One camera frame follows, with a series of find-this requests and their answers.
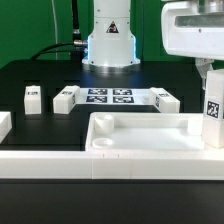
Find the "white platform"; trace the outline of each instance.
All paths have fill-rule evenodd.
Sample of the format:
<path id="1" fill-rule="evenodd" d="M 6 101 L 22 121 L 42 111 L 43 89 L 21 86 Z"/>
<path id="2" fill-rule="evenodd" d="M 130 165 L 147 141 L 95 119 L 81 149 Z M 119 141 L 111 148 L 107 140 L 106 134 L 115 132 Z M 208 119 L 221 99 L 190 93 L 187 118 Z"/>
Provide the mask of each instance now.
<path id="1" fill-rule="evenodd" d="M 100 134 L 95 118 L 105 115 L 110 127 Z M 224 149 L 201 141 L 202 117 L 93 113 L 86 151 L 0 151 L 0 178 L 224 180 Z M 93 147 L 99 138 L 109 147 Z"/>

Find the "marker sticker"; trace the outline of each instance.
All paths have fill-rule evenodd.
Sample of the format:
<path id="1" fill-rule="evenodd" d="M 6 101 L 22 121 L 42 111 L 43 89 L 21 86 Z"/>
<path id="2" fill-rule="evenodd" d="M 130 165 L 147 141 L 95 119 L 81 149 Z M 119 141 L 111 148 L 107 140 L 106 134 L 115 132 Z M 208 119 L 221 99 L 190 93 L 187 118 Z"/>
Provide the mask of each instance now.
<path id="1" fill-rule="evenodd" d="M 107 33 L 119 33 L 114 21 L 110 24 L 109 28 L 107 29 Z"/>

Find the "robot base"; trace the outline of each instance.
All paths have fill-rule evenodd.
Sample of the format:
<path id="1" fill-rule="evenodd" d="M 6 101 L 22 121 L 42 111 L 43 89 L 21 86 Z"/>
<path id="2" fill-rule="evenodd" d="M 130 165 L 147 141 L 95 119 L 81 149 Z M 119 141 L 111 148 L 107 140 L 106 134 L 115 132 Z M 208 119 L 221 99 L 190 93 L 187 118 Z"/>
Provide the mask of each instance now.
<path id="1" fill-rule="evenodd" d="M 97 72 L 97 73 L 113 73 L 113 74 L 120 74 L 120 73 L 127 73 L 127 72 L 135 72 L 140 71 L 140 60 L 139 63 L 135 63 L 132 65 L 124 66 L 124 67 L 107 67 L 107 66 L 96 66 L 92 64 L 82 64 L 83 69 L 91 72 Z"/>

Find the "white block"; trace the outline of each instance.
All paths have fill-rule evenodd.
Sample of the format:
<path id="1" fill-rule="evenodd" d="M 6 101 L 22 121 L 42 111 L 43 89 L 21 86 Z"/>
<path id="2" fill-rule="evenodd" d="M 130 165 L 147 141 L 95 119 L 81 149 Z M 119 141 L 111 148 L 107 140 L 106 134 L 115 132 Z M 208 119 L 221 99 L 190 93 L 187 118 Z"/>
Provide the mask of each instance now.
<path id="1" fill-rule="evenodd" d="M 216 148 L 224 147 L 224 69 L 207 75 L 202 140 Z"/>
<path id="2" fill-rule="evenodd" d="M 86 152 L 0 151 L 0 178 L 91 179 Z"/>
<path id="3" fill-rule="evenodd" d="M 0 143 L 12 128 L 11 113 L 0 112 Z"/>
<path id="4" fill-rule="evenodd" d="M 25 114 L 41 114 L 40 86 L 27 86 L 24 97 Z"/>
<path id="5" fill-rule="evenodd" d="M 180 101 L 163 88 L 149 89 L 149 104 L 154 105 L 161 113 L 180 111 Z"/>
<path id="6" fill-rule="evenodd" d="M 66 86 L 53 100 L 54 113 L 69 114 L 78 101 L 79 93 L 78 86 Z"/>

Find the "cable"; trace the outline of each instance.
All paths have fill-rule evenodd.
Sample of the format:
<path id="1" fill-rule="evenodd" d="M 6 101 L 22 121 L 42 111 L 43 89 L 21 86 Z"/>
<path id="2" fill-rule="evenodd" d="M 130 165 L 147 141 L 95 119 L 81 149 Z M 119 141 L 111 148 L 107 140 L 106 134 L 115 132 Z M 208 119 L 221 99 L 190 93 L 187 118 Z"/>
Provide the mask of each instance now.
<path id="1" fill-rule="evenodd" d="M 141 60 L 144 60 L 144 45 L 145 45 L 145 1 L 141 0 L 142 5 L 142 52 L 141 52 Z"/>
<path id="2" fill-rule="evenodd" d="M 37 54 L 33 55 L 30 59 L 31 60 L 36 60 L 44 52 L 47 52 L 49 50 L 52 50 L 52 49 L 55 49 L 55 48 L 58 48 L 58 47 L 64 47 L 64 46 L 74 46 L 74 43 L 73 42 L 67 42 L 67 43 L 59 43 L 59 44 L 51 45 L 49 47 L 46 47 L 46 48 L 42 49 Z"/>
<path id="3" fill-rule="evenodd" d="M 58 21 L 57 21 L 57 13 L 55 7 L 55 0 L 51 0 L 53 17 L 54 17 L 54 29 L 55 29 L 55 43 L 58 44 Z"/>
<path id="4" fill-rule="evenodd" d="M 74 49 L 72 49 L 72 50 L 64 50 L 64 51 L 45 51 L 45 52 L 41 52 L 36 58 L 35 58 L 35 60 L 39 57 L 39 56 L 41 56 L 41 55 L 43 55 L 43 54 L 58 54 L 58 53 L 67 53 L 67 52 L 72 52 L 72 51 L 74 51 Z"/>

